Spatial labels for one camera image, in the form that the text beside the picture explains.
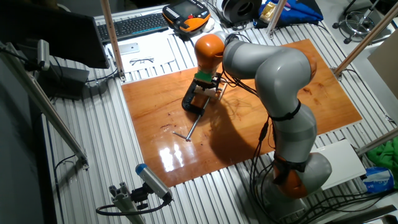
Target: orange handheld device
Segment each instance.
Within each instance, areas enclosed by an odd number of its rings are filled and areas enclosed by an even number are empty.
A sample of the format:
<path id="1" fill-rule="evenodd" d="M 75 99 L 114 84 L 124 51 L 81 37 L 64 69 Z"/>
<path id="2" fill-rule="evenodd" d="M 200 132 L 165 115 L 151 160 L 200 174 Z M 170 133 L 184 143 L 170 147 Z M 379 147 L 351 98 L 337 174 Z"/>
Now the orange handheld device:
<path id="1" fill-rule="evenodd" d="M 183 0 L 163 8 L 169 26 L 182 34 L 196 34 L 205 27 L 210 11 L 196 0 Z"/>

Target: yellow object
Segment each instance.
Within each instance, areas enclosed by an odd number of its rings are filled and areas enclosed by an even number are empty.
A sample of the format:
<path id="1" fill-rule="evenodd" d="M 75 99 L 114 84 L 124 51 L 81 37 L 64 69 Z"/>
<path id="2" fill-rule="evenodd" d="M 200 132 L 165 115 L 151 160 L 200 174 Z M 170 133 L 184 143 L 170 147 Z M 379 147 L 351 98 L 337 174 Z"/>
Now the yellow object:
<path id="1" fill-rule="evenodd" d="M 269 2 L 264 10 L 261 12 L 260 20 L 263 22 L 270 22 L 272 17 L 274 16 L 276 9 L 276 5 L 272 2 Z"/>

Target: robotic arm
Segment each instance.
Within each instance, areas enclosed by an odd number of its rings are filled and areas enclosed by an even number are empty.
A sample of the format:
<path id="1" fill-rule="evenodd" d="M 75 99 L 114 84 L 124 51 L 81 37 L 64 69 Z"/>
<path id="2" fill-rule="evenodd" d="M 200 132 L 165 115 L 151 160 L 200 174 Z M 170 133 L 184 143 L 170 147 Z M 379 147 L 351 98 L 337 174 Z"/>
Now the robotic arm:
<path id="1" fill-rule="evenodd" d="M 201 51 L 212 53 L 208 48 L 220 49 L 226 39 L 224 33 L 209 35 L 195 45 L 195 53 L 201 55 L 197 57 L 199 72 L 202 65 L 220 60 L 220 53 L 203 57 Z M 329 178 L 331 165 L 323 155 L 310 153 L 317 122 L 311 109 L 297 99 L 299 89 L 315 75 L 315 57 L 293 48 L 250 44 L 237 38 L 222 47 L 225 72 L 239 79 L 255 79 L 257 94 L 274 124 L 274 176 L 257 189 L 265 192 L 269 202 L 303 198 L 315 192 Z"/>

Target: metal slats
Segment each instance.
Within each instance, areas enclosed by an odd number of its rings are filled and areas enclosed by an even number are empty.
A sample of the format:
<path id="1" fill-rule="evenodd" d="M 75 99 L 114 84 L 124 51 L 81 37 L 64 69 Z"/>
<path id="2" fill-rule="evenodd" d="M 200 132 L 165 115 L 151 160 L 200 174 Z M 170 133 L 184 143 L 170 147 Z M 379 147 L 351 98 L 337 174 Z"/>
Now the metal slats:
<path id="1" fill-rule="evenodd" d="M 123 19 L 127 15 L 135 16 L 124 12 L 115 18 Z M 102 24 L 103 20 L 98 19 L 97 23 Z M 216 24 L 214 31 L 216 30 L 231 32 L 224 30 L 219 24 Z M 275 32 L 272 40 L 267 38 L 264 30 L 248 29 L 240 34 L 247 36 L 254 43 L 264 45 L 282 45 L 310 39 L 328 66 L 336 67 L 344 59 L 344 52 L 333 38 L 316 26 L 282 28 Z M 175 60 L 127 73 L 128 82 L 197 66 L 191 42 L 183 42 L 174 35 L 168 35 L 167 40 Z M 69 60 L 58 61 L 63 66 L 89 70 L 89 80 L 104 77 L 115 70 L 113 63 L 107 70 L 98 70 Z M 340 84 L 364 120 L 318 136 L 314 147 L 322 147 L 343 138 L 349 139 L 354 146 L 361 147 L 394 127 L 385 119 L 384 109 L 373 93 L 366 89 L 369 87 L 361 77 L 353 72 L 343 72 Z M 118 185 L 125 181 L 130 190 L 142 185 L 142 180 L 135 173 L 136 165 L 143 162 L 142 154 L 121 85 L 118 78 L 110 78 L 106 82 L 91 82 L 84 90 L 82 100 L 58 99 L 55 103 L 61 118 L 86 150 L 90 164 L 88 170 L 82 170 L 75 167 L 76 159 L 72 158 L 61 164 L 57 170 L 65 223 L 128 223 L 125 217 L 104 217 L 95 213 L 96 207 L 111 204 L 108 191 L 110 185 Z M 72 155 L 72 151 L 48 122 L 44 121 L 43 125 L 51 168 L 51 148 L 55 158 L 54 164 Z M 257 171 L 271 162 L 268 155 L 261 158 Z M 143 217 L 147 223 L 266 223 L 267 218 L 256 209 L 257 205 L 249 192 L 250 165 L 251 161 L 245 161 L 172 187 L 174 201 L 171 206 L 145 214 Z M 54 175 L 53 172 L 50 173 L 56 213 L 58 222 L 61 223 Z M 326 197 L 352 194 L 361 190 L 361 181 L 354 179 L 312 195 L 304 199 L 304 202 L 311 206 Z M 154 208 L 159 206 L 161 201 L 155 195 L 151 195 L 148 203 L 150 208 Z"/>

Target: computer monitor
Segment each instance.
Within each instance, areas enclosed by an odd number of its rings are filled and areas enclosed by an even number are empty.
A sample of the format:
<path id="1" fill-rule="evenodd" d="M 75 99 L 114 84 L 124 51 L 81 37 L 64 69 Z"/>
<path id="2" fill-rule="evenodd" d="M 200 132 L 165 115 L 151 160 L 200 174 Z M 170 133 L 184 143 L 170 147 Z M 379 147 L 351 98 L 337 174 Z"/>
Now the computer monitor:
<path id="1" fill-rule="evenodd" d="M 40 39 L 49 43 L 50 55 L 91 68 L 109 68 L 94 18 L 15 0 L 0 0 L 1 42 L 37 47 Z"/>

